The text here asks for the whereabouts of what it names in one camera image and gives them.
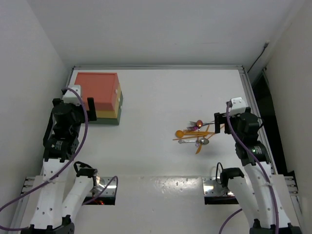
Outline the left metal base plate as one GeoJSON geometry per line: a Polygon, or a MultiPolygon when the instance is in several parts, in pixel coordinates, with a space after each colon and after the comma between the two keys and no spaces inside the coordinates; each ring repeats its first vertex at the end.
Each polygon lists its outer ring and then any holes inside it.
{"type": "Polygon", "coordinates": [[[96,186],[86,197],[114,197],[117,193],[118,178],[97,176],[96,186]]]}

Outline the orange plastic spoon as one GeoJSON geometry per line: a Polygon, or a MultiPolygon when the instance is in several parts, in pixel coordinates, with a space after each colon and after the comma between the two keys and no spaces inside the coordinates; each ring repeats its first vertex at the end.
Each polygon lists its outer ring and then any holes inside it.
{"type": "Polygon", "coordinates": [[[177,138],[183,138],[185,136],[198,136],[198,135],[209,135],[210,132],[205,132],[205,131],[182,131],[182,130],[177,130],[175,133],[175,136],[177,138]]]}

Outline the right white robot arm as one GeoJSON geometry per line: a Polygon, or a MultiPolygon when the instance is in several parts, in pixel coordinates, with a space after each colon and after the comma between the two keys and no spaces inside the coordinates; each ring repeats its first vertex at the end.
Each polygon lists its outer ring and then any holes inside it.
{"type": "Polygon", "coordinates": [[[226,168],[220,174],[223,188],[229,189],[244,212],[251,234],[300,234],[288,218],[272,182],[271,160],[267,149],[258,140],[261,128],[250,108],[237,101],[227,102],[224,114],[216,113],[215,132],[225,125],[225,133],[235,140],[240,168],[226,168]]]}

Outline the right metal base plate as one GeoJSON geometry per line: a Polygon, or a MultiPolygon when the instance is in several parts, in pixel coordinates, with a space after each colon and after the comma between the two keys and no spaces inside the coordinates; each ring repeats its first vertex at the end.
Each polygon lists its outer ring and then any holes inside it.
{"type": "Polygon", "coordinates": [[[202,177],[202,183],[205,197],[234,196],[229,189],[223,188],[220,184],[218,184],[215,177],[202,177]]]}

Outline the metal base plate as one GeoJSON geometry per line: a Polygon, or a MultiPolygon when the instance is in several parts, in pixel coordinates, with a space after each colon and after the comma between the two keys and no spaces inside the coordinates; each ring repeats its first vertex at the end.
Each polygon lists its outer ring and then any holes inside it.
{"type": "Polygon", "coordinates": [[[118,178],[97,176],[96,186],[86,197],[114,197],[117,193],[118,178]]]}
{"type": "Polygon", "coordinates": [[[229,189],[223,188],[220,184],[218,184],[215,177],[202,177],[202,183],[205,197],[234,196],[229,189]]]}

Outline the silver metal fork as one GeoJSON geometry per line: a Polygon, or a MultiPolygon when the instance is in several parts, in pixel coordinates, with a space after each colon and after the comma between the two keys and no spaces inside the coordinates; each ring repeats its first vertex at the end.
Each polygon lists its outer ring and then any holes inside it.
{"type": "Polygon", "coordinates": [[[189,122],[189,125],[190,126],[195,126],[197,128],[201,128],[203,126],[207,126],[207,125],[212,125],[214,124],[215,122],[214,121],[211,121],[211,122],[202,122],[201,120],[198,120],[198,121],[190,121],[189,122]]]}

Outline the pink metallic fork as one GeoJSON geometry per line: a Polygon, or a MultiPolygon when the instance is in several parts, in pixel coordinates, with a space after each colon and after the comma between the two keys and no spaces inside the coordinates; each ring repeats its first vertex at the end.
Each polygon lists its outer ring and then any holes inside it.
{"type": "Polygon", "coordinates": [[[186,130],[187,131],[196,131],[196,130],[198,130],[198,127],[197,126],[189,126],[189,127],[187,127],[186,130]]]}

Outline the orange plastic knife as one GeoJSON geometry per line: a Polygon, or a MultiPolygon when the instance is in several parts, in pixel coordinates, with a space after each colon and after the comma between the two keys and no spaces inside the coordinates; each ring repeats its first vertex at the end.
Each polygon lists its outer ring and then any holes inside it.
{"type": "MultiPolygon", "coordinates": [[[[200,139],[200,138],[208,138],[210,135],[206,135],[206,136],[199,136],[197,139],[200,139]]],[[[197,147],[197,151],[196,151],[196,154],[199,154],[200,153],[200,151],[201,151],[201,149],[202,149],[202,147],[203,147],[204,145],[198,145],[198,147],[197,147]]]]}

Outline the silver metal spoon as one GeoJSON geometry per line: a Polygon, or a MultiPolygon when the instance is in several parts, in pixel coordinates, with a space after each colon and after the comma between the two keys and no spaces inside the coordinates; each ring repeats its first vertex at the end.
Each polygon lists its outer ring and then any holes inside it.
{"type": "Polygon", "coordinates": [[[196,145],[207,145],[209,144],[209,140],[206,138],[200,138],[200,139],[196,139],[196,140],[184,140],[184,139],[180,139],[178,141],[179,144],[183,144],[183,143],[195,143],[196,145]]]}

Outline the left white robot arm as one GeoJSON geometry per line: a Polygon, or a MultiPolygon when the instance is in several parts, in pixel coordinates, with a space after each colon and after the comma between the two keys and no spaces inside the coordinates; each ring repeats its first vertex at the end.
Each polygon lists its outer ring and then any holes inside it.
{"type": "Polygon", "coordinates": [[[43,178],[35,213],[25,234],[72,234],[74,220],[96,186],[97,169],[73,162],[82,146],[78,136],[87,116],[82,106],[53,99],[53,133],[44,137],[43,178]]]}

